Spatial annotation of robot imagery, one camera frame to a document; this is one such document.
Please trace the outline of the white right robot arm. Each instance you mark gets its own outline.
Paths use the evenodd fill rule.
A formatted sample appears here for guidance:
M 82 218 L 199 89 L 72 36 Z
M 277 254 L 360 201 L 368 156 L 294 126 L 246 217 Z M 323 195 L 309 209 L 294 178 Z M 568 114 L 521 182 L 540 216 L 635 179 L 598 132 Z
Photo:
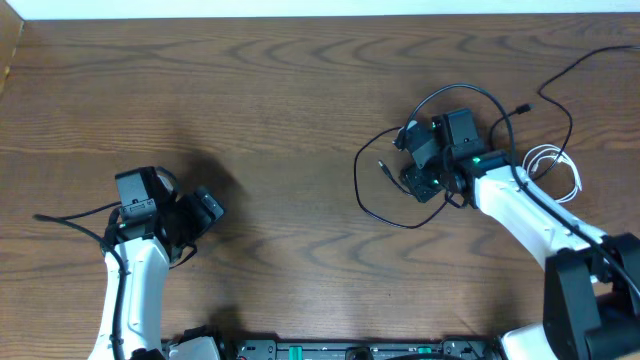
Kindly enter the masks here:
M 541 322 L 499 339 L 505 359 L 618 359 L 639 351 L 639 240 L 581 221 L 503 151 L 409 165 L 400 179 L 420 202 L 461 195 L 504 226 L 544 270 Z

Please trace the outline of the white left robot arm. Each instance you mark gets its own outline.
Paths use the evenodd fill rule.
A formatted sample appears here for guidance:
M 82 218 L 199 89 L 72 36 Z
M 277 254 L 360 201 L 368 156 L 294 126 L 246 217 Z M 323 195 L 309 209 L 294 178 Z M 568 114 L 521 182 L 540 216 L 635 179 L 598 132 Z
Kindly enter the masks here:
M 120 208 L 107 227 L 107 290 L 91 359 L 221 359 L 223 352 L 204 327 L 178 340 L 161 335 L 162 301 L 169 271 L 197 251 L 195 241 L 224 214 L 205 187 L 161 203 L 136 199 Z

